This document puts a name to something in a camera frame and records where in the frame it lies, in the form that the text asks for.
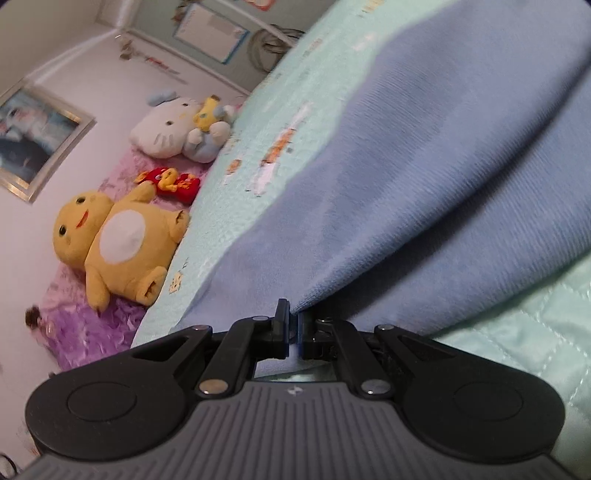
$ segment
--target blue blanket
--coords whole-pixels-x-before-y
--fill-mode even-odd
[[[462,0],[385,45],[337,133],[174,330],[294,311],[432,333],[591,247],[591,8]]]

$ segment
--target wall decoration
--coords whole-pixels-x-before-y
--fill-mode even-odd
[[[0,184],[32,202],[93,124],[45,90],[17,83],[0,96]]]
[[[176,70],[172,69],[170,66],[166,65],[162,60],[159,60],[159,59],[152,57],[150,55],[146,55],[142,51],[135,48],[133,45],[133,40],[131,38],[129,38],[125,35],[117,35],[115,37],[115,40],[117,40],[119,42],[119,45],[121,46],[121,54],[119,55],[119,58],[121,60],[130,60],[130,59],[143,60],[148,65],[152,65],[152,67],[158,69],[159,71],[161,71],[165,75],[168,75],[169,77],[175,79],[177,82],[182,83],[183,85],[187,84],[187,82],[185,82],[179,76],[180,72],[177,72]]]
[[[232,160],[232,162],[226,168],[226,173],[223,176],[222,185],[228,185],[230,176],[236,173],[236,170],[242,165],[242,158],[238,157]]]
[[[269,10],[273,6],[273,4],[275,3],[275,0],[245,0],[245,1],[250,3],[251,5],[254,5],[258,9],[265,11],[265,12],[267,10]]]
[[[177,5],[177,8],[174,10],[174,16],[172,17],[172,21],[176,24],[181,23],[183,21],[185,14],[187,13],[189,5],[195,2],[196,0],[181,0],[180,3]]]
[[[365,6],[363,7],[363,13],[371,13],[373,12],[377,7],[379,7],[380,5],[384,4],[384,0],[367,0],[365,2]]]
[[[248,30],[199,4],[192,4],[174,37],[226,64],[248,35]]]

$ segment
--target small yellow plush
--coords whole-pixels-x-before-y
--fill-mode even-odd
[[[104,312],[111,293],[146,306],[158,298],[189,215],[148,205],[155,194],[146,181],[118,202],[86,192],[60,210],[53,248],[62,262],[86,271],[93,309]]]
[[[205,99],[203,107],[193,117],[195,126],[202,132],[209,132],[209,127],[214,123],[219,122],[225,112],[220,106],[220,99],[216,95],[209,96]]]

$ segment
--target mint green bedspread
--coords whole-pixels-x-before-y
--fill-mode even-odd
[[[168,333],[225,249],[324,145],[381,43],[444,3],[339,0],[257,87],[191,209],[189,231],[134,346]],[[290,143],[280,151],[272,172],[267,171],[268,181],[261,182],[261,160],[289,127]],[[240,166],[228,174],[235,160]],[[175,275],[181,283],[171,293]],[[567,412],[554,456],[582,478],[591,475],[591,255],[437,340],[528,371],[553,385]],[[317,368],[276,380],[329,377],[326,368]]]

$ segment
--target white belly patch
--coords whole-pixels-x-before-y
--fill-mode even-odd
[[[113,215],[100,234],[100,256],[108,264],[125,262],[135,257],[142,247],[146,232],[144,216],[135,210]]]

